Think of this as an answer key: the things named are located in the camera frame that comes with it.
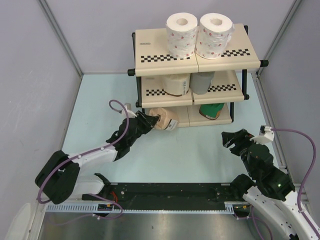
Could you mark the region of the brown paper roll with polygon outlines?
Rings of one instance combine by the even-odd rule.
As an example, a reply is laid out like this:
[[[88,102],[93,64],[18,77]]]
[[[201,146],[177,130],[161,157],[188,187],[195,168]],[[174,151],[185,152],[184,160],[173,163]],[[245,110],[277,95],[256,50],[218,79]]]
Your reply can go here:
[[[173,131],[178,127],[180,122],[178,115],[174,111],[166,108],[151,108],[148,114],[153,117],[159,117],[155,124],[156,130]]]

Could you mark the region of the green paper towel roll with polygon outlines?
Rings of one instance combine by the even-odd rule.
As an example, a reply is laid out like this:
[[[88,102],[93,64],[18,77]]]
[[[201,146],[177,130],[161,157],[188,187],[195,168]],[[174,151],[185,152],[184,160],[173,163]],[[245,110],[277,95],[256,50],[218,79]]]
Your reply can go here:
[[[202,104],[199,108],[199,113],[209,120],[216,120],[224,107],[224,103]]]

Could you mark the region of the cream paper roll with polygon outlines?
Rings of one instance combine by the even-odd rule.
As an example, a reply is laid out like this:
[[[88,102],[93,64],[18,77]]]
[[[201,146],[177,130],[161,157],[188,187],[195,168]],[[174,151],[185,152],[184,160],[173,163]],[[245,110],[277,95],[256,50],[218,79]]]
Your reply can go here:
[[[190,73],[169,74],[161,77],[163,90],[172,96],[186,95],[190,87]]]

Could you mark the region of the grey paper towel roll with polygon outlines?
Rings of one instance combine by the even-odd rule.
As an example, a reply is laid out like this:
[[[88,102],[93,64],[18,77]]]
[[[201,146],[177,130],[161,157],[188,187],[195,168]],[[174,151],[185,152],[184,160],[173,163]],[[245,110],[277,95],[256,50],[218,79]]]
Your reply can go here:
[[[203,95],[212,85],[215,72],[196,72],[190,75],[189,87],[193,93]]]

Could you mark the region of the white dotted paper roll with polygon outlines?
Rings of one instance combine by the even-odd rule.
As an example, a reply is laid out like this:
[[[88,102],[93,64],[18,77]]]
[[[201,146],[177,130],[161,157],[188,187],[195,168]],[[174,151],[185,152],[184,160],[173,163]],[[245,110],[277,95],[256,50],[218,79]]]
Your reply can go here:
[[[177,59],[191,57],[195,53],[198,30],[197,18],[187,12],[172,14],[166,20],[167,47]]]

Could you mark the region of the white pinkish paper roll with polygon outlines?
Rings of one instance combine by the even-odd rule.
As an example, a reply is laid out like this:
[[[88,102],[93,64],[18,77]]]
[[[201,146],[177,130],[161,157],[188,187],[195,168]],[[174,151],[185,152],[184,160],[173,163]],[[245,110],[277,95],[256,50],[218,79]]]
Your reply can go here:
[[[232,20],[220,13],[207,13],[200,18],[195,53],[208,60],[222,56],[235,31]]]

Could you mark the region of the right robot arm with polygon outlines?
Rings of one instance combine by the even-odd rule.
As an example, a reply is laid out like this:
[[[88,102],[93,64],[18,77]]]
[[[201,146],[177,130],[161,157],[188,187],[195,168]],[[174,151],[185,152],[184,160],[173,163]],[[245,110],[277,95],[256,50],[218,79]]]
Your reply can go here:
[[[245,129],[222,132],[222,145],[240,157],[247,170],[231,182],[230,194],[260,211],[285,239],[318,240],[320,228],[302,206],[302,189],[273,164],[266,144],[274,140],[275,132],[276,128],[266,125],[261,126],[257,136]]]

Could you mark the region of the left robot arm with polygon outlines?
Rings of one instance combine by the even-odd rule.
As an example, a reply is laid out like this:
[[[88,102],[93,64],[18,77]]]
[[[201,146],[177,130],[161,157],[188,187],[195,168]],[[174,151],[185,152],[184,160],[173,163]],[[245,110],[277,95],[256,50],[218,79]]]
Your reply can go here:
[[[101,173],[103,166],[123,158],[159,119],[158,115],[137,111],[123,120],[106,145],[78,154],[55,151],[35,178],[40,194],[55,205],[77,197],[84,201],[107,199],[112,190],[110,181]]]

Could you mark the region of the beige three-tier shelf rack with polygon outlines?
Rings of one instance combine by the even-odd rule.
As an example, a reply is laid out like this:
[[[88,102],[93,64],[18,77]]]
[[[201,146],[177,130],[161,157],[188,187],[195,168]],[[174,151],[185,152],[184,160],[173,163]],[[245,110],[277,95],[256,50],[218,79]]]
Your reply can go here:
[[[268,60],[260,60],[248,36],[248,26],[234,25],[235,31],[222,56],[205,59],[197,55],[174,58],[167,50],[167,33],[164,28],[139,29],[132,33],[135,67],[127,71],[136,77],[136,107],[144,112],[152,108],[165,108],[178,114],[179,127],[227,125],[234,121],[234,104],[249,99],[247,73],[267,67]],[[174,96],[166,93],[161,76],[215,72],[207,93]],[[224,103],[215,120],[199,113],[205,104]]]

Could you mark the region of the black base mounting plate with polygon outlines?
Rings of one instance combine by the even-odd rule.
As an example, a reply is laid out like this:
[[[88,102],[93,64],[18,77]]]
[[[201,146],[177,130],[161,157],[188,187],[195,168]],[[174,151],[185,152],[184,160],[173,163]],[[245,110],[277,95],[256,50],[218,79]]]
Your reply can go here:
[[[136,197],[156,199],[197,198],[214,202],[242,202],[243,191],[231,183],[107,183],[98,193],[87,193],[83,199],[111,197],[116,202],[131,202]]]

